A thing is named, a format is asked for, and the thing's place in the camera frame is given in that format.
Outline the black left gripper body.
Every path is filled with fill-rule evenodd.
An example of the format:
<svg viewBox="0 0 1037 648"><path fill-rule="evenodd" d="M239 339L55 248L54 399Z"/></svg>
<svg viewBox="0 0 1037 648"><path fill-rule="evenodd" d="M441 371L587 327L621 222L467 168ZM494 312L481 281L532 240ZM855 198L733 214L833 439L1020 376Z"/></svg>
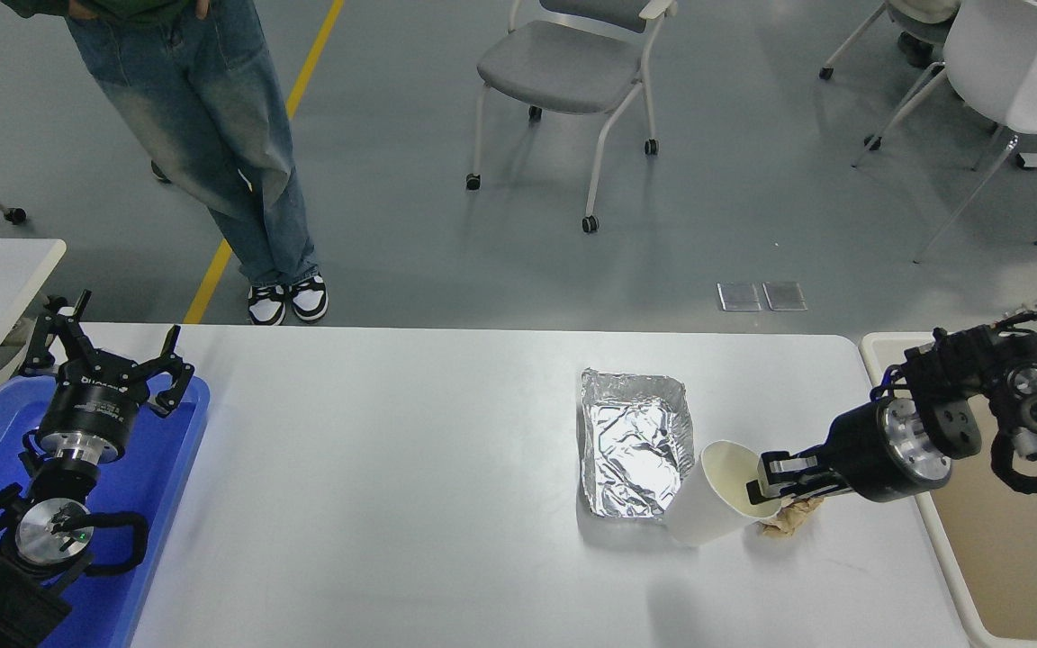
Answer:
<svg viewBox="0 0 1037 648"><path fill-rule="evenodd" d="M121 378L130 373L131 369L99 373L94 362L62 365L52 401L38 427L40 442L81 432L110 444L127 443L144 402L143 382Z"/></svg>

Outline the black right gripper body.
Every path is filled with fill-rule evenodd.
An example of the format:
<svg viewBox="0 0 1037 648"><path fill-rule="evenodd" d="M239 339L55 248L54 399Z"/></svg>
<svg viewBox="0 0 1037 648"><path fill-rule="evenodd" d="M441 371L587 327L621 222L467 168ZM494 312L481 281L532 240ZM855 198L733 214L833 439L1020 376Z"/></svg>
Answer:
<svg viewBox="0 0 1037 648"><path fill-rule="evenodd" d="M823 450L825 464L854 494L875 503L910 495L908 472L888 440L890 403L864 403L833 419Z"/></svg>

